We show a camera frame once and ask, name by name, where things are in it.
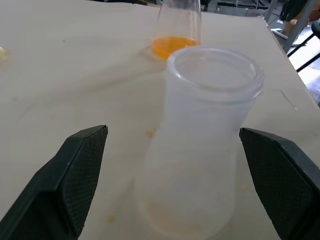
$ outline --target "frosted plastic bottle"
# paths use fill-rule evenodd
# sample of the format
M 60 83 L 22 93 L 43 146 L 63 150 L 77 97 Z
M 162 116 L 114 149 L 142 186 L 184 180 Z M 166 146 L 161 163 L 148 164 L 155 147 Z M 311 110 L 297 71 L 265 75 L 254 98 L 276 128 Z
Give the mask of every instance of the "frosted plastic bottle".
M 136 177 L 145 222 L 171 239 L 202 240 L 229 220 L 235 204 L 235 140 L 264 74 L 230 50 L 189 47 L 165 71 L 162 124 Z

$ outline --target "bottle opening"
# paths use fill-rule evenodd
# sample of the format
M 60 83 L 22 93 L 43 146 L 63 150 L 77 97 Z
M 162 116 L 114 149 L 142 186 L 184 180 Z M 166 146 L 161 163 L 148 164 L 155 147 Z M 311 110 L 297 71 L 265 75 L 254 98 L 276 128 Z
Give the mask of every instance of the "bottle opening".
M 264 82 L 254 60 L 227 49 L 195 46 L 176 51 L 167 70 L 183 83 L 220 94 L 225 101 L 252 100 Z

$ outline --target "wooden table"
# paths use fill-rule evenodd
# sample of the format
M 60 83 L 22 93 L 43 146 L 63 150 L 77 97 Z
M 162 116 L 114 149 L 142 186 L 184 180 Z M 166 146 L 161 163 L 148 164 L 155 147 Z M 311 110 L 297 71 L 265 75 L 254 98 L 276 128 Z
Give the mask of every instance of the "wooden table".
M 99 183 L 81 240 L 143 240 L 133 176 L 159 126 L 165 64 L 149 55 L 159 8 L 82 0 L 10 0 L 0 9 L 0 217 L 77 131 L 107 124 Z M 264 69 L 244 125 L 291 139 L 320 164 L 320 111 L 264 21 L 202 14 L 203 44 Z M 109 215 L 115 222 L 108 222 Z M 219 240 L 278 240 L 239 145 L 234 216 Z

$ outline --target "glass bottle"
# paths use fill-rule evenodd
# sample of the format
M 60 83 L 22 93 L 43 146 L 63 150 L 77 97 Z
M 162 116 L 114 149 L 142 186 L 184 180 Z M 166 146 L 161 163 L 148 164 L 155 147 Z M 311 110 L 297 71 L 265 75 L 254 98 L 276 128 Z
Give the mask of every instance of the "glass bottle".
M 163 0 L 151 43 L 153 52 L 166 59 L 178 49 L 199 45 L 200 38 L 200 0 Z

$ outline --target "orange liquid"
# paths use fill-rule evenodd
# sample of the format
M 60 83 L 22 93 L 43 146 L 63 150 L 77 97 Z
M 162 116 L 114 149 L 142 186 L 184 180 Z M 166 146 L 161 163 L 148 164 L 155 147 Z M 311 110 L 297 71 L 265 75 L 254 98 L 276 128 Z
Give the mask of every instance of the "orange liquid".
M 167 59 L 179 49 L 196 45 L 199 45 L 197 41 L 184 36 L 164 36 L 152 41 L 152 50 L 159 57 Z

